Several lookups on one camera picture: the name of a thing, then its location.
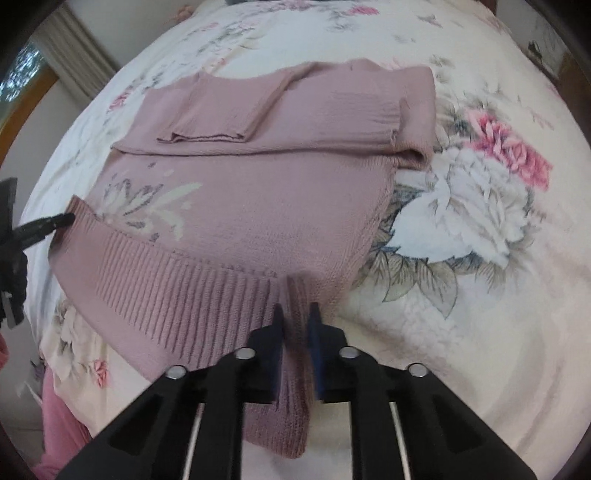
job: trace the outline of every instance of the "curtain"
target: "curtain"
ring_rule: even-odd
[[[35,30],[31,41],[81,106],[88,105],[116,73],[67,4]]]

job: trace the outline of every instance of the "bed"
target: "bed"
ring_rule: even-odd
[[[591,422],[591,151],[550,81],[473,0],[207,0],[123,68],[47,164],[22,222],[85,197],[146,91],[199,69],[250,77],[304,61],[429,65],[437,155],[399,171],[331,319],[382,363],[431,368],[550,480]],[[31,248],[27,316],[54,385],[96,434],[147,385],[63,297]],[[348,478],[348,412],[317,405],[307,452],[246,445],[244,478]]]

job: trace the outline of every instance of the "knit sweater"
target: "knit sweater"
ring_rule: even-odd
[[[254,79],[200,72],[147,93],[50,263],[93,328],[149,380],[214,364],[284,306],[278,401],[248,406],[245,438],[306,445],[309,304],[350,288],[397,167],[433,153],[426,67],[307,63]]]

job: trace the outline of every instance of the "screw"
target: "screw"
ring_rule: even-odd
[[[187,369],[182,365],[173,365],[166,370],[166,377],[172,380],[180,380],[187,374]]]
[[[408,371],[410,372],[410,374],[412,376],[417,377],[417,378],[425,377],[429,373],[428,368],[425,367],[423,364],[409,365]]]
[[[339,355],[341,358],[347,358],[351,360],[359,356],[359,350],[357,350],[354,346],[344,346],[339,351]]]
[[[250,360],[251,358],[255,358],[256,352],[252,348],[239,348],[234,352],[236,358],[239,360]]]

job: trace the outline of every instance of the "folded sleeve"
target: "folded sleeve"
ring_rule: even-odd
[[[247,142],[269,109],[294,80],[294,69],[250,79],[199,74],[159,142]]]

